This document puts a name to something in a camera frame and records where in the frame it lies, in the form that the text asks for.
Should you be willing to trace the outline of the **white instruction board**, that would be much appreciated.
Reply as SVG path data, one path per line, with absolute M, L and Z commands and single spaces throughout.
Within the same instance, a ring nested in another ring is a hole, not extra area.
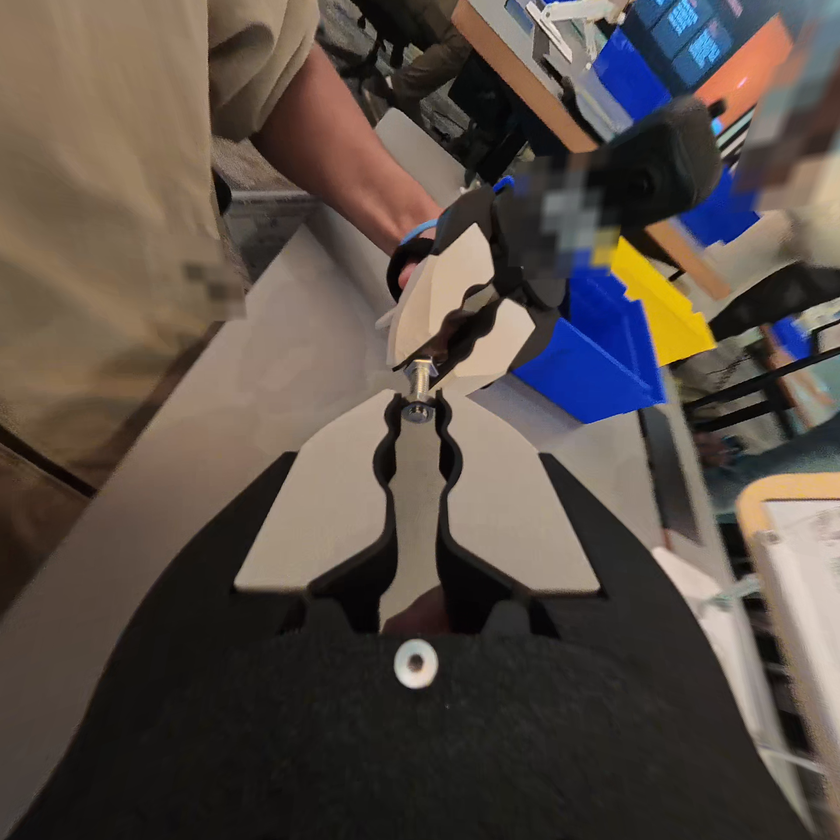
M 838 797 L 839 509 L 838 500 L 764 502 L 765 559 L 780 608 L 780 633 L 803 718 L 826 781 Z

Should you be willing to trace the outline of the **brown wooden desk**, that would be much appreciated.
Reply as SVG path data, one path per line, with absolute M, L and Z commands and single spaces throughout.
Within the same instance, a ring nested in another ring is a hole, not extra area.
M 567 150 L 596 149 L 596 142 L 562 104 L 558 84 L 532 57 L 532 37 L 505 11 L 503 2 L 458 1 L 452 19 L 480 57 Z M 729 284 L 677 218 L 648 226 L 645 232 L 709 298 L 721 301 L 730 294 Z

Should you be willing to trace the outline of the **yellow storage bin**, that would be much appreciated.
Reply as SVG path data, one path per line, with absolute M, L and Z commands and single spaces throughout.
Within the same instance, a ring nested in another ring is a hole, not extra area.
M 717 348 L 704 317 L 624 237 L 618 240 L 611 269 L 627 298 L 642 303 L 659 367 Z

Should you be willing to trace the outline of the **person's right hand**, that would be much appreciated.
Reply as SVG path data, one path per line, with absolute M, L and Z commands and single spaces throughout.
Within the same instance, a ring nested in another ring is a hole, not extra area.
M 445 594 L 440 586 L 418 596 L 406 609 L 388 618 L 381 630 L 386 636 L 428 637 L 451 630 Z

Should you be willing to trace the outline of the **blue divided storage bin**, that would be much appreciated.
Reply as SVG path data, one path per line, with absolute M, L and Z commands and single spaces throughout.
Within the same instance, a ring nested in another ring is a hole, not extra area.
M 583 424 L 664 404 L 642 302 L 609 269 L 578 272 L 567 299 L 546 348 L 512 374 Z

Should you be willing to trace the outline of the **computer monitor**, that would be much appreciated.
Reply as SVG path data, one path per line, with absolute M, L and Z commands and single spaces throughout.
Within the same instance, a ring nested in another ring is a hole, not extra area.
M 663 78 L 699 86 L 747 35 L 750 2 L 637 1 L 626 9 L 622 35 Z

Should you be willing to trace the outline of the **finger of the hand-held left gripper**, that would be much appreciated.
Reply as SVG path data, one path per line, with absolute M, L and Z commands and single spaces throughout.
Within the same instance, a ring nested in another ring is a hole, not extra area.
M 478 226 L 470 226 L 440 254 L 426 257 L 392 311 L 386 364 L 393 371 L 418 358 L 437 371 L 447 358 L 447 342 L 457 328 L 493 304 L 490 245 Z
M 529 310 L 510 299 L 485 306 L 465 320 L 447 342 L 438 387 L 467 396 L 503 377 L 535 330 Z

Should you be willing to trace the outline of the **dark flat tablet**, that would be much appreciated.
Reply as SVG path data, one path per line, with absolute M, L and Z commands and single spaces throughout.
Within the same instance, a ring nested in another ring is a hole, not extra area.
M 669 420 L 658 406 L 640 410 L 638 417 L 664 530 L 701 545 L 697 516 Z

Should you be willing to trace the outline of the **silver bolt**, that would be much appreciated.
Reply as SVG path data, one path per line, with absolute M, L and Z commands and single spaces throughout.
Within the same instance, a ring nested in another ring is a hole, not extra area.
M 436 397 L 429 382 L 416 382 L 406 396 L 402 407 L 402 419 L 410 424 L 431 423 L 436 414 Z

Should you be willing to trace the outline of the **person's left forearm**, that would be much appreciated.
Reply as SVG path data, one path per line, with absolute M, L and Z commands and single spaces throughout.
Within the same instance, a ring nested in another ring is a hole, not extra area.
M 281 175 L 387 255 L 443 212 L 384 147 L 319 45 L 250 141 Z

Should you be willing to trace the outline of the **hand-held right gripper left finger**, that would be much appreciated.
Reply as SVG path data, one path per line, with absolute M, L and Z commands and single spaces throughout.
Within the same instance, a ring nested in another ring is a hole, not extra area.
M 379 392 L 312 435 L 295 454 L 234 588 L 331 599 L 352 626 L 378 626 L 396 577 L 390 482 L 403 397 Z

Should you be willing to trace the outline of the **black office chair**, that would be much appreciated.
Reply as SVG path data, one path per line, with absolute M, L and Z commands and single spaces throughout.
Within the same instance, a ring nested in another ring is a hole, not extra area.
M 739 293 L 710 320 L 709 329 L 720 342 L 838 298 L 838 268 L 796 262 Z

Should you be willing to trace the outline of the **instruction sheet on stand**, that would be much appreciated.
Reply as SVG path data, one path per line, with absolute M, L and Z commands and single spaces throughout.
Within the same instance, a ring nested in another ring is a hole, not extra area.
M 768 531 L 769 520 L 767 514 L 763 510 L 763 504 L 766 501 L 775 499 L 815 500 L 824 498 L 829 500 L 838 500 L 839 509 L 839 475 L 837 473 L 782 475 L 760 479 L 752 483 L 739 496 L 736 502 L 738 525 L 742 532 L 744 542 L 749 549 L 755 573 L 759 577 L 761 592 L 768 606 L 773 630 L 780 641 L 784 662 L 791 674 L 791 681 L 793 684 L 792 692 L 795 702 L 800 711 L 801 718 L 803 719 L 805 729 L 808 732 L 812 745 L 814 745 L 814 742 L 808 728 L 807 720 L 804 719 L 802 715 L 802 708 L 797 696 L 795 677 L 792 675 L 790 668 L 792 656 L 786 651 L 784 639 L 780 632 L 781 610 L 778 607 L 776 595 L 774 594 L 772 573 L 770 572 L 768 562 L 764 556 L 764 542 Z M 818 755 L 819 764 L 821 764 L 819 752 L 815 750 L 815 746 L 813 746 L 813 749 Z M 823 765 L 821 764 L 821 766 L 826 779 Z M 838 801 L 838 797 L 835 797 L 827 781 L 826 785 L 831 793 L 831 797 L 835 801 Z

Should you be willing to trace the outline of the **small blue storage bin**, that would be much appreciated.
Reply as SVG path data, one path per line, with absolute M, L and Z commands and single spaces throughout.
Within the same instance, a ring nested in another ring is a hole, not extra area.
M 635 123 L 659 110 L 672 95 L 636 47 L 616 28 L 592 63 L 603 88 Z

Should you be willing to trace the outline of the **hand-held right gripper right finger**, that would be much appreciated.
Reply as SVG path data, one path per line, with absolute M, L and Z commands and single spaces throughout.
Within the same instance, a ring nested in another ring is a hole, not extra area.
M 598 596 L 601 583 L 538 449 L 467 396 L 438 392 L 444 478 L 435 542 L 450 623 L 485 623 L 503 602 L 531 623 L 542 604 Z

